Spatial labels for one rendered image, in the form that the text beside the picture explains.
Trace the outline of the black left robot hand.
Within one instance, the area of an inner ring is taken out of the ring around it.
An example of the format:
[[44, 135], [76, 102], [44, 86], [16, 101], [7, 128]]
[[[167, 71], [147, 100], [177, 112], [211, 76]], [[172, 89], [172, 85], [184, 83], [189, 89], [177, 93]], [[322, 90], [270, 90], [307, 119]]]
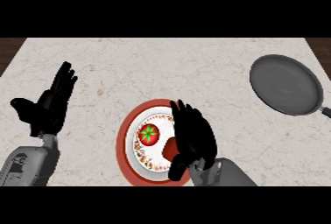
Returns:
[[10, 101], [19, 120], [29, 124], [31, 137], [56, 135], [62, 130], [76, 80], [75, 71], [65, 61], [57, 69], [50, 89], [42, 92], [37, 102], [26, 98], [14, 98]]

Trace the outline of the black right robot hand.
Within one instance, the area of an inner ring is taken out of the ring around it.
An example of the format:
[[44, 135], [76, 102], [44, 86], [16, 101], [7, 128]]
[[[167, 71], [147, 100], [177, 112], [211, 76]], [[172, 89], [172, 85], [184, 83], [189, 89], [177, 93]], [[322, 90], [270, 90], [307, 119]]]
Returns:
[[183, 104], [181, 101], [171, 101], [170, 108], [178, 154], [170, 163], [168, 179], [180, 181], [193, 161], [204, 159], [202, 171], [212, 167], [217, 143], [211, 125], [204, 119], [201, 111], [189, 104]]

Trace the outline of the red bell pepper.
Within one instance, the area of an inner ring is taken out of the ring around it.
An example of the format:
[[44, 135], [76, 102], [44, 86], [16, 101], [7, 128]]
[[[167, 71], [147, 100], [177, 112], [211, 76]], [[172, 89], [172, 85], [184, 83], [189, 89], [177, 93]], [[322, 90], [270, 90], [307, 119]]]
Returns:
[[159, 141], [159, 129], [147, 123], [139, 129], [139, 141], [144, 146], [152, 146]]

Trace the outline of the red rimmed white plate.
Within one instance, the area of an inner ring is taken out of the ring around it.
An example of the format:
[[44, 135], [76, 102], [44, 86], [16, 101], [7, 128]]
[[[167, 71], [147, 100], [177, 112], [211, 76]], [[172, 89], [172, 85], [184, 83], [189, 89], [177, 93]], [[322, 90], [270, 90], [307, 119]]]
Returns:
[[[159, 129], [159, 141], [152, 146], [144, 146], [139, 140], [140, 127], [147, 123]], [[177, 153], [172, 124], [168, 99], [143, 102], [122, 121], [116, 160], [122, 175], [134, 186], [183, 186], [190, 179], [189, 171], [184, 171], [180, 181], [168, 179], [171, 157]]]

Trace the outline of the dark grey frying pan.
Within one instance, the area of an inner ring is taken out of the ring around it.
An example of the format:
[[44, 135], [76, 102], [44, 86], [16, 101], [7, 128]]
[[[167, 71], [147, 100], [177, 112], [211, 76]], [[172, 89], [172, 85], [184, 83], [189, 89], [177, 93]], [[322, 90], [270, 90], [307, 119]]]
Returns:
[[323, 89], [314, 73], [295, 59], [267, 54], [251, 65], [249, 83], [263, 103], [289, 116], [305, 116], [320, 111], [331, 118], [331, 108], [323, 107]]

